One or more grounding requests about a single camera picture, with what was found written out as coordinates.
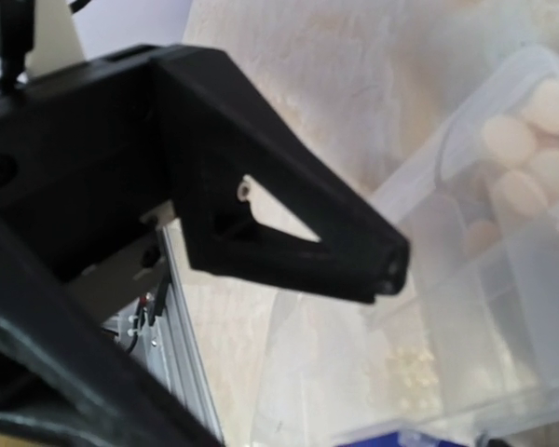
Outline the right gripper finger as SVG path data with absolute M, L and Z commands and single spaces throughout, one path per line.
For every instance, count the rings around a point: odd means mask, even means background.
M 218 439 L 102 333 L 0 222 L 0 354 L 25 398 L 0 408 L 0 432 L 71 446 L 217 446 Z

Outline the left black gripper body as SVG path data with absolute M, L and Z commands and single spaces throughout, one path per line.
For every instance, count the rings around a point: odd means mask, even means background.
M 109 317 L 167 275 L 155 69 L 183 51 L 133 47 L 0 92 L 0 317 Z

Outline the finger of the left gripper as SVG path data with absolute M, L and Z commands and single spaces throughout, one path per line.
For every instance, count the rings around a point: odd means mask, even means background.
M 167 48 L 153 82 L 192 268 L 362 304 L 402 291 L 408 239 L 301 143 L 226 53 Z M 239 197 L 248 177 L 315 239 L 259 223 Z

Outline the clear plastic pill organizer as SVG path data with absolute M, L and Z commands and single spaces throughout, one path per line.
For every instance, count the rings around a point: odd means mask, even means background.
M 321 310 L 317 358 L 302 371 L 304 438 L 315 445 L 404 418 L 455 440 L 504 437 L 559 423 L 559 201 L 520 222 L 471 259 L 465 231 L 492 216 L 472 192 L 478 132 L 516 109 L 559 56 L 540 47 L 511 55 L 378 192 L 379 208 L 412 242 L 411 288 L 355 314 Z M 435 357 L 442 408 L 400 411 L 387 357 L 399 347 Z

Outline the small brown round pills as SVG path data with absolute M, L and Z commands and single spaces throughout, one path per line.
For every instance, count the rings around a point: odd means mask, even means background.
M 389 391 L 403 413 L 437 413 L 442 408 L 436 360 L 428 348 L 399 347 L 386 359 Z

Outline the pile of beige pills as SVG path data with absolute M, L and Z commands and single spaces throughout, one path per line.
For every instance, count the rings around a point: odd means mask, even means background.
M 504 217 L 531 220 L 559 201 L 559 78 L 540 81 L 516 109 L 486 117 L 478 144 L 472 192 L 492 216 L 465 231 L 471 259 L 499 242 Z

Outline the front aluminium rail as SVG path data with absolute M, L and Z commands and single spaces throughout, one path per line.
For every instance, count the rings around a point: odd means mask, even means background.
M 145 323 L 132 327 L 138 304 L 133 302 L 106 320 L 103 328 L 224 443 L 175 257 L 174 243 L 180 236 L 180 229 L 173 225 L 161 234 L 167 271 L 157 289 L 147 294 Z

